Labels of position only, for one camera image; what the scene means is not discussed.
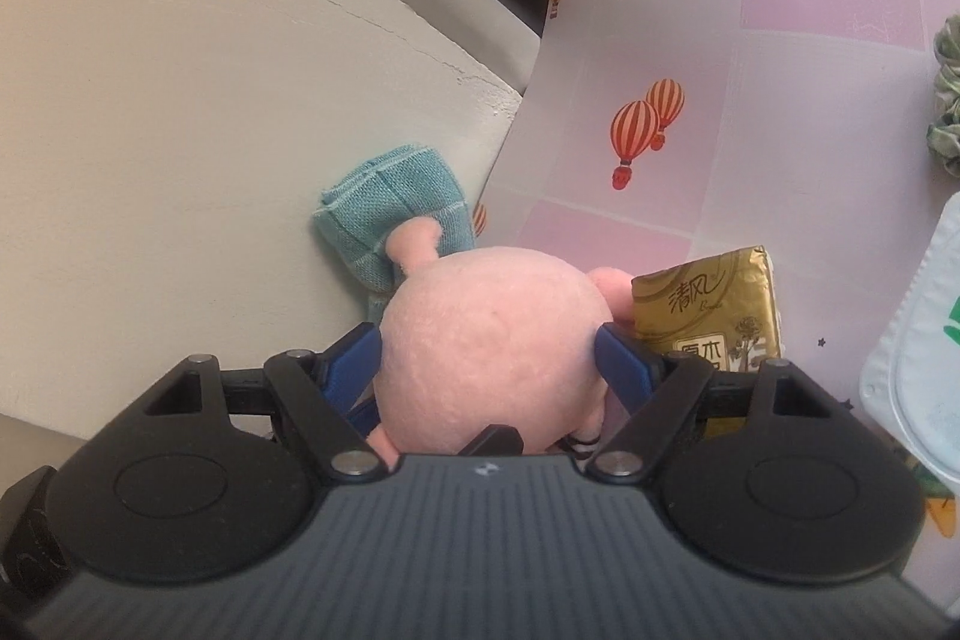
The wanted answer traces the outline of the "gold tissue pack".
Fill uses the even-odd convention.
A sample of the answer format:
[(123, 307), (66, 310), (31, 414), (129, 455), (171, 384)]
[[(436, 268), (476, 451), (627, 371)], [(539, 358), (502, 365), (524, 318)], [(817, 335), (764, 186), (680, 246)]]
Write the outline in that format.
[(652, 349), (693, 354), (722, 372), (753, 374), (782, 354), (773, 262), (761, 245), (636, 276), (617, 312)]

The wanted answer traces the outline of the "pink plush toy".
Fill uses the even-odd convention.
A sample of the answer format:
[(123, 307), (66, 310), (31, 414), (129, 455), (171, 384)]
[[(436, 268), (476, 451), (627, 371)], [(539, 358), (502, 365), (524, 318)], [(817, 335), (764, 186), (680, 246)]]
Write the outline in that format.
[(566, 447), (587, 458), (607, 408), (594, 341), (609, 321), (633, 320), (633, 278), (530, 248), (443, 255), (441, 237), (441, 224), (423, 216), (387, 239), (404, 281), (379, 325), (371, 447), (397, 464), (412, 453), (452, 455), (507, 425), (528, 455)]

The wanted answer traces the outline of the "white yogurt cup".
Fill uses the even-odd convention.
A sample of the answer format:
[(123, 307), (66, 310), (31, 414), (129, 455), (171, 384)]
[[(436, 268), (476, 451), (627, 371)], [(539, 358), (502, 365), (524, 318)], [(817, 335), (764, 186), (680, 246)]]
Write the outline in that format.
[(905, 299), (859, 380), (862, 409), (958, 491), (958, 198), (950, 197)]

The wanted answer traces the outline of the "green white scrunchie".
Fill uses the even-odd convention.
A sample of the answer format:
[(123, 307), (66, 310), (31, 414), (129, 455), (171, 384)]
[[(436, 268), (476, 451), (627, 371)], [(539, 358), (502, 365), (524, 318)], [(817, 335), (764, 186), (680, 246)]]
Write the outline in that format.
[(928, 125), (929, 151), (952, 177), (960, 177), (960, 16), (952, 14), (934, 36), (937, 73), (935, 117)]

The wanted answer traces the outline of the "teal folded towel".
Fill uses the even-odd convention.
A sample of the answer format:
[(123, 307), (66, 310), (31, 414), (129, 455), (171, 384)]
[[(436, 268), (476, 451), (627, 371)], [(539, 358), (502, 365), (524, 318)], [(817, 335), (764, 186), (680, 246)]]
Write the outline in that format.
[(404, 273), (387, 257), (387, 237), (400, 224), (428, 216), (443, 234), (439, 255), (475, 247), (472, 211), (443, 156), (429, 146), (382, 152), (320, 193), (314, 230), (340, 257), (366, 294), (366, 319), (379, 323)]

